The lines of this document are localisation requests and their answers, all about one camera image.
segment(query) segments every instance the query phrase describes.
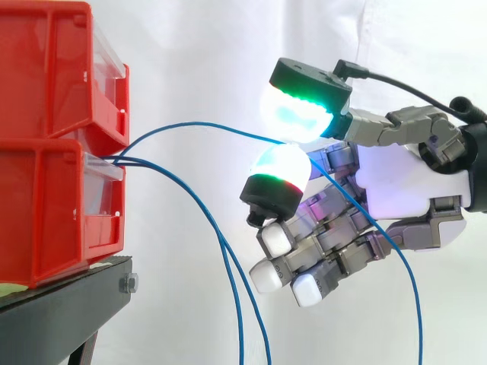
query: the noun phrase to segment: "black cable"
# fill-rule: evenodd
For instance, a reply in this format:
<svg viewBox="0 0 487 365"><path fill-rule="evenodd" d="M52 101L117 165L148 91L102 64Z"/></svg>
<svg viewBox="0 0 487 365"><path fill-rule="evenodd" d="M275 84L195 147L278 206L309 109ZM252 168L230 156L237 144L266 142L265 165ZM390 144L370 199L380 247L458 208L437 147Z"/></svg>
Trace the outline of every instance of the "black cable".
<svg viewBox="0 0 487 365"><path fill-rule="evenodd" d="M448 114L451 114L452 116L457 117L460 120L463 120L464 115L462 113L459 113L454 109L451 109L450 107L444 105L443 103L440 103L439 101L433 99L432 97L426 95L425 93L422 93L421 91L415 89L414 87L409 86L408 84L404 84L401 81L395 80L388 76L375 74L373 72L368 72L367 78L372 78L377 81L382 81L385 82L386 84L390 84L395 87L398 87L399 89L403 89L404 91L407 91L408 93L411 93L417 96L418 98L423 99L426 103L437 107L439 110L442 110Z"/></svg>

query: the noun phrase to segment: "stacked red bins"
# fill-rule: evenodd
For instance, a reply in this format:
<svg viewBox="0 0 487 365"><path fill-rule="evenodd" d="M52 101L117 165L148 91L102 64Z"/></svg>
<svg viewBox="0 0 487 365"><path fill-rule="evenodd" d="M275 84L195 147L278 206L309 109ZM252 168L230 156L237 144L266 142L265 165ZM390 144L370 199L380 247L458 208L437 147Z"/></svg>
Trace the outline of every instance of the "stacked red bins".
<svg viewBox="0 0 487 365"><path fill-rule="evenodd" d="M83 2L0 2L0 283L123 249L129 70Z"/></svg>

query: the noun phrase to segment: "robotic hand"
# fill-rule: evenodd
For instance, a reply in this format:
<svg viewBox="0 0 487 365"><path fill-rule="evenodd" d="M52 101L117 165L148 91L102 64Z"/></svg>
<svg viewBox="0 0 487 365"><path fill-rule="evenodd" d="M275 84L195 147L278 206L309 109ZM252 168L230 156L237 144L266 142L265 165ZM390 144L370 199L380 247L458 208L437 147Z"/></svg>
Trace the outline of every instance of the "robotic hand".
<svg viewBox="0 0 487 365"><path fill-rule="evenodd" d="M293 97L293 88L301 95L311 90L307 100L313 94L319 100L312 102L327 102L333 120L322 136L341 141L308 156L335 174L373 218L398 220L387 233L399 248L446 246L466 226L461 208L487 211L487 115L466 98L455 98L448 108L398 81L396 86L434 106L411 106L386 117L348 110L347 77L385 79L349 62L340 61L331 74L281 59L271 84ZM457 128L444 111L468 124ZM310 178L317 177L312 170ZM299 192L258 171L240 198L250 205L247 222L259 228L257 240L266 254L250 270L256 289L268 293L291 284L298 305L313 306L343 278L385 259L391 246L369 230L368 219L335 186L301 203Z"/></svg>

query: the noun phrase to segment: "white fabric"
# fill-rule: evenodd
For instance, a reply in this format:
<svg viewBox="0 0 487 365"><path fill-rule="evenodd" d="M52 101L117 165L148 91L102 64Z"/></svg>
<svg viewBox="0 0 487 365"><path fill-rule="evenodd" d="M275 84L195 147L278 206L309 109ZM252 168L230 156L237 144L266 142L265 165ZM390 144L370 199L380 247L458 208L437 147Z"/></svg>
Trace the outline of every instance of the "white fabric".
<svg viewBox="0 0 487 365"><path fill-rule="evenodd" d="M445 0L92 0L131 67L131 136L188 120L264 132L259 98L279 56L332 69L355 60L448 101L485 105L485 2ZM354 83L352 106L417 103L376 81ZM154 136L131 155L160 163L201 195L248 271L263 253L238 196L265 144L202 128ZM126 249L140 277L132 302L101 330L93 364L236 364L237 320L218 242L196 204L154 171L128 173ZM487 363L485 216L455 243L407 254L425 317L424 364ZM243 302L248 364L265 364ZM396 255L299 308L291 290L256 293L274 364L414 364L411 285Z"/></svg>

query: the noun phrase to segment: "blue wire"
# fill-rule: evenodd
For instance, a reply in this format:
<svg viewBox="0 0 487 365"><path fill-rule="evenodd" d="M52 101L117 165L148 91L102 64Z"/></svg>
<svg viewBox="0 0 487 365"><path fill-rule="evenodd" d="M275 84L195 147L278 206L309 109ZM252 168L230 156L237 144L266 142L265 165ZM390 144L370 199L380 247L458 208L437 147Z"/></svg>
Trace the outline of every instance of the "blue wire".
<svg viewBox="0 0 487 365"><path fill-rule="evenodd" d="M204 127L212 127L212 128L217 128L217 129L223 129L223 130L228 131L228 132L236 133L236 134L242 135L244 137L258 139L258 140L264 141L264 142L270 142L270 143L276 143L276 144L282 143L280 141L276 141L275 139L263 137L263 136L260 136L260 135L253 135L252 133L247 133L247 132L239 131L238 129L233 129L233 128L230 128L230 127L227 127L227 126L221 125L221 124L210 123L210 122L184 122L184 123L177 123L177 124L166 125L164 127L160 127L160 128L154 129L153 131L147 132L144 135L141 135L139 138L137 138L135 141L133 141L125 150L123 150L122 152L120 152L120 156L125 156L127 154L127 152L129 152L130 150L132 150L136 144L138 144L139 142L142 142L147 137L150 137L152 135L155 135L156 133L164 132L164 131L167 131L169 129L175 129L175 128L179 128L179 127L189 127L189 126L194 126L194 125L200 125L200 126L204 126ZM115 159L113 163L114 164L117 164L118 160L119 160L118 158Z"/></svg>
<svg viewBox="0 0 487 365"><path fill-rule="evenodd" d="M147 168L153 169L153 170L165 175L166 177L170 178L177 185L182 187L189 195L191 195L191 197L196 201L198 206L201 208L203 214L206 216L206 218L208 219L208 221L210 222L210 224L214 228L216 235L218 237L218 241L220 243L220 248L221 248L221 254L223 255L225 268L226 268L227 274L228 274L228 279L230 281L231 288L232 288L232 291L234 294L234 301L235 301L235 307L237 310L237 321L238 321L239 364L244 365L244 352L245 352L244 350L245 350L245 348L244 348L244 322L243 322L243 317L242 317L242 309L240 306L240 299L238 296L237 285L235 283L235 279L234 279L234 276L233 276L232 271L231 271L230 262L228 261L228 256L227 256L226 250L228 250L228 252L230 253L231 258L234 261L234 264L237 267L237 270L239 271L240 276L242 277L242 281L245 285L245 288L247 289L247 292L249 293L249 297L250 297L250 300L252 301L252 304L254 306L254 310L256 311L257 320L259 321L259 324L262 326L263 326L263 321L262 321L262 318L260 317L259 309L257 308L255 298L252 295L250 285L249 285L247 279L245 278L244 270L240 266L240 263L238 262L236 255L234 254L233 250L231 249L230 245L228 244L228 241L224 238L223 233L221 232L221 230L218 227L215 219L212 217L211 213L209 212L209 210L207 209L205 204L202 202L202 200L199 198L199 196L184 181L182 181L182 179L180 179L179 177L174 175L172 172L164 169L163 167L156 165L155 163L152 163L150 161L143 160L140 158L134 158L134 157L106 156L106 157L103 157L103 159L104 160L118 159L118 160L135 162L135 163L119 163L120 166L147 167ZM268 362L269 362L269 360L270 360L270 348L268 348L266 346L266 351L267 351L267 349L269 349L269 352L268 352L268 354L269 354Z"/></svg>
<svg viewBox="0 0 487 365"><path fill-rule="evenodd" d="M166 125L164 127L160 127L158 129L154 129L153 131L150 131L148 133L145 133L141 137L137 138L133 143L131 143L125 150L122 151L120 156L125 155L128 151L130 151L136 144L138 144L140 141L143 141L147 137L150 137L151 135L154 135L159 132L166 131L168 129L174 129L174 128L179 128L179 127L184 127L184 126L191 126L191 125L201 125L201 126L206 126L206 127L212 127L212 128L217 128L217 129L223 129L228 132L235 133L237 135L242 135L244 137L248 138L253 138L258 141L264 141L264 142L270 142L274 144L282 144L284 142L277 141L275 139L263 137L261 135L253 135L251 133L239 131L238 129L233 129L230 127L227 127L225 125L220 125L220 124L215 124L215 123L210 123L210 122L185 122L185 123L177 123L177 124L172 124L172 125ZM422 359L423 359L423 325L422 325L422 314L421 314L421 305L419 301L419 291L418 291L418 286L416 284L416 280L414 277L414 274L412 273L411 266L409 265L406 257L403 255L401 252L401 249L396 245L396 243L390 238L390 236L387 234L387 232L379 225L378 222L376 222L375 219L372 218L372 216L369 215L369 213L359 204L356 202L356 200L353 199L353 197L350 196L350 194L345 191L340 184L338 184L324 169L321 168L321 166L314 161L312 158L310 158L311 163L371 222L371 224L379 230L382 235L386 238L387 242L397 251L397 254L403 261L403 264L406 267L406 270L408 271L409 278L411 280L411 285L412 285L412 290L414 292L415 296L415 304L416 304L416 314L418 316L418 330L419 330L419 361L418 364L422 365Z"/></svg>

